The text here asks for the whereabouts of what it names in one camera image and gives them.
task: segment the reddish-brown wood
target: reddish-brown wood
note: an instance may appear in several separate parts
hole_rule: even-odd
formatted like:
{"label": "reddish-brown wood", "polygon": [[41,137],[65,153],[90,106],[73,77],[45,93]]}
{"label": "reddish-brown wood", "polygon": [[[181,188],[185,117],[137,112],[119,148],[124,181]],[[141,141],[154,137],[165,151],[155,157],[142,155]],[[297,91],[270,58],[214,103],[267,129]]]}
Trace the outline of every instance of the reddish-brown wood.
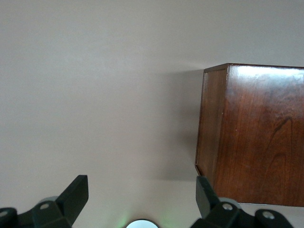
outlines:
{"label": "reddish-brown wood", "polygon": [[204,71],[196,168],[217,194],[304,206],[304,68]]}

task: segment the screw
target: screw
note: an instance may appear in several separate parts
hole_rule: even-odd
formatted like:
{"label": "screw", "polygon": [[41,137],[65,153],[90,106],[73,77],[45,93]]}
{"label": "screw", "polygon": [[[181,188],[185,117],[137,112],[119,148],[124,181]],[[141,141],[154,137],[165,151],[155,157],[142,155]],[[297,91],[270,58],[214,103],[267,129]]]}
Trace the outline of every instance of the screw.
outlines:
{"label": "screw", "polygon": [[0,212],[0,218],[6,216],[7,214],[8,214],[8,212],[6,210],[3,212]]}
{"label": "screw", "polygon": [[223,204],[223,208],[224,208],[225,210],[232,210],[232,209],[233,209],[233,207],[232,207],[230,204],[228,204],[228,203],[224,203],[224,204]]}
{"label": "screw", "polygon": [[263,216],[266,218],[266,219],[274,219],[275,216],[269,212],[269,211],[263,211]]}
{"label": "screw", "polygon": [[40,210],[47,209],[49,207],[48,203],[42,204]]}

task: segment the white wall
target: white wall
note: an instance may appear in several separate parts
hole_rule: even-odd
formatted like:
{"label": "white wall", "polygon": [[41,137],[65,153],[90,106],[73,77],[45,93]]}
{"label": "white wall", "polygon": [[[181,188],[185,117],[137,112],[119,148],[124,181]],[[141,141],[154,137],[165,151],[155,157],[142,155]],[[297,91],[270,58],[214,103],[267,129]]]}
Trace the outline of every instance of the white wall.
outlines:
{"label": "white wall", "polygon": [[301,0],[0,1],[0,206],[24,212],[87,174],[75,228],[138,217],[189,227],[202,69],[303,66],[303,10]]}

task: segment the wooden panel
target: wooden panel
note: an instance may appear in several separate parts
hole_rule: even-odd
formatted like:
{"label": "wooden panel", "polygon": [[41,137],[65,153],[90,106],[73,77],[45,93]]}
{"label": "wooden panel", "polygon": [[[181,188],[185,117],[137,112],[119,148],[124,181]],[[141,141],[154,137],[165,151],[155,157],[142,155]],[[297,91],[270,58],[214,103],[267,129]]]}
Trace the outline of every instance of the wooden panel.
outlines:
{"label": "wooden panel", "polygon": [[213,183],[224,109],[226,70],[204,73],[196,168]]}
{"label": "wooden panel", "polygon": [[228,64],[227,74],[207,72],[223,80],[203,86],[200,174],[221,197],[303,207],[304,68]]}

